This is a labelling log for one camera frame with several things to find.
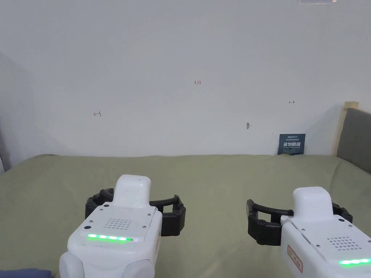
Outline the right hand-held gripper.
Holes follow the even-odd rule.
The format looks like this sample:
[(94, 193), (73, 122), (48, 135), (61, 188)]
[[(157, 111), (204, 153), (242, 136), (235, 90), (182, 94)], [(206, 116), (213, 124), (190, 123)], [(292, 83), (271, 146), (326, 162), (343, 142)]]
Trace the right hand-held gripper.
[(296, 278), (369, 278), (370, 237), (352, 224), (353, 216), (321, 187), (297, 188), (293, 199), (294, 211), (247, 200), (248, 234), (259, 245), (281, 246)]

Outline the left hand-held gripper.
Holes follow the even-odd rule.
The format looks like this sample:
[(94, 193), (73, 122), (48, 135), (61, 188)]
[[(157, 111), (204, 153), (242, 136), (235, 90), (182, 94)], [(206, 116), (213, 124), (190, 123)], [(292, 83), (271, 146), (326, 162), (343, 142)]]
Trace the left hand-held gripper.
[[(88, 198), (85, 220), (68, 239), (61, 278), (153, 278), (161, 236), (179, 236), (186, 207), (178, 195), (149, 201), (151, 181), (122, 175)], [(163, 212), (172, 206), (171, 212)]]

